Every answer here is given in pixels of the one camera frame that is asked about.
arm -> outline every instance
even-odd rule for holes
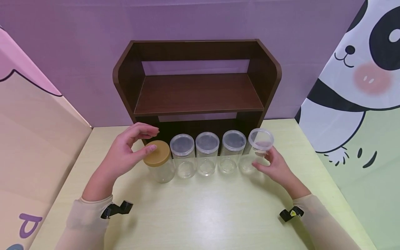
[[[265,155],[269,166],[253,162],[253,166],[280,184],[293,199],[293,205],[304,211],[301,217],[317,250],[359,250],[360,248],[330,215],[319,199],[292,173],[282,155],[272,147]]]
[[[100,216],[112,203],[112,188],[121,175],[131,170],[139,161],[156,149],[155,145],[132,151],[139,139],[150,139],[158,134],[158,128],[140,122],[117,136],[106,157],[93,173],[83,191],[75,200],[66,228],[56,250],[103,250],[108,220]]]

panda paw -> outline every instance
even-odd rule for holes
[[[345,147],[340,147],[336,149],[335,151],[325,153],[324,156],[327,156],[329,158],[329,162],[332,162],[335,164],[335,166],[339,164],[346,164],[346,159],[350,158],[349,155],[346,153],[347,148]]]

dark brown shelf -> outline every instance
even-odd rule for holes
[[[146,76],[134,114],[262,111],[247,74]]]
[[[143,61],[249,60],[243,74],[146,76]],[[112,79],[132,121],[160,128],[143,140],[170,142],[177,134],[205,131],[222,141],[228,130],[246,136],[259,128],[278,87],[279,63],[258,39],[218,41],[130,41]],[[160,122],[159,116],[236,112],[235,119]]]

plastic container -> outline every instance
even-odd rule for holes
[[[222,137],[219,167],[224,173],[233,172],[246,146],[246,137],[237,130],[229,130]]]
[[[263,128],[253,129],[249,134],[246,147],[239,161],[241,170],[245,173],[253,172],[255,170],[252,165],[253,161],[266,166],[269,165],[264,156],[273,144],[274,137],[271,132]]]
[[[190,178],[196,173],[196,153],[194,140],[188,134],[179,134],[170,142],[172,157],[176,166],[176,174],[181,178]]]
[[[211,132],[203,132],[196,137],[196,157],[198,172],[210,176],[215,172],[220,139]]]
[[[144,163],[154,180],[167,183],[175,176],[175,166],[171,158],[170,147],[163,141],[152,141],[148,145],[156,145],[157,149],[144,158]]]

panda cheek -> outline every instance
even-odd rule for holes
[[[353,82],[361,92],[370,96],[379,96],[390,89],[392,74],[379,68],[374,62],[368,62],[355,69]]]

